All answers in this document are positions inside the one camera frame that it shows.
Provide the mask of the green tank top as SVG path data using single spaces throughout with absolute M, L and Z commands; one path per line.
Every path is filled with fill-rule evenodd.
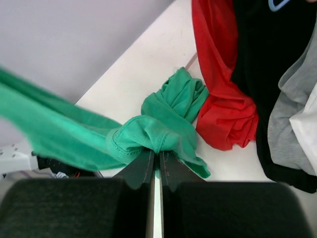
M 35 154 L 89 171 L 126 166 L 147 148 L 171 151 L 208 178 L 207 164 L 195 153 L 192 125 L 208 94 L 200 79 L 179 68 L 143 101 L 140 115 L 120 124 L 0 72 L 0 114 L 23 133 Z

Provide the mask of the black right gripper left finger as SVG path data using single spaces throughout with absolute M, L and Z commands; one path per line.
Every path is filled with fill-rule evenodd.
M 144 238 L 155 155 L 141 154 L 111 178 L 16 182 L 0 204 L 3 238 Z

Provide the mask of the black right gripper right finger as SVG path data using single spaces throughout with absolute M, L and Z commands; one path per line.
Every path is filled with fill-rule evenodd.
M 159 155 L 165 238 L 311 238 L 295 194 L 272 182 L 207 182 Z

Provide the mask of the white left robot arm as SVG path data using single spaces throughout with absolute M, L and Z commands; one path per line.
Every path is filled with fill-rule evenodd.
M 15 171 L 35 170 L 37 168 L 37 157 L 32 155 L 32 148 L 26 140 L 0 148 L 1 175 Z

